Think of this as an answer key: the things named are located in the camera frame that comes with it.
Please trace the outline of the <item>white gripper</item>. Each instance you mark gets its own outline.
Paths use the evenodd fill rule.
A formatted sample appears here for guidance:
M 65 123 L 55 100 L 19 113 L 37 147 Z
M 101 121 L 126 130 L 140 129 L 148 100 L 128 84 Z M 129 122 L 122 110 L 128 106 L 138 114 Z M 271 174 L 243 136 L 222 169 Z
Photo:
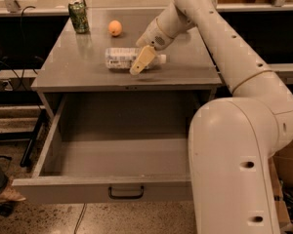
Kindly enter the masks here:
M 130 73 L 140 74 L 155 59 L 156 51 L 166 49 L 172 42 L 173 39 L 165 34 L 158 24 L 158 18 L 155 18 L 136 42 L 142 48 L 130 68 Z

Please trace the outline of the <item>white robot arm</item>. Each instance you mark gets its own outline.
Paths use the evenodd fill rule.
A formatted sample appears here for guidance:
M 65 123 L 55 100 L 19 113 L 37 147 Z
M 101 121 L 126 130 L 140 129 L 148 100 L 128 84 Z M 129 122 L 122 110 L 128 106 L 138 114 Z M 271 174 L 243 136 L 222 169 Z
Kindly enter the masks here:
M 131 74 L 196 27 L 230 91 L 194 114 L 189 172 L 197 234 L 280 234 L 269 160 L 293 140 L 293 95 L 219 15 L 215 0 L 173 0 L 147 27 Z

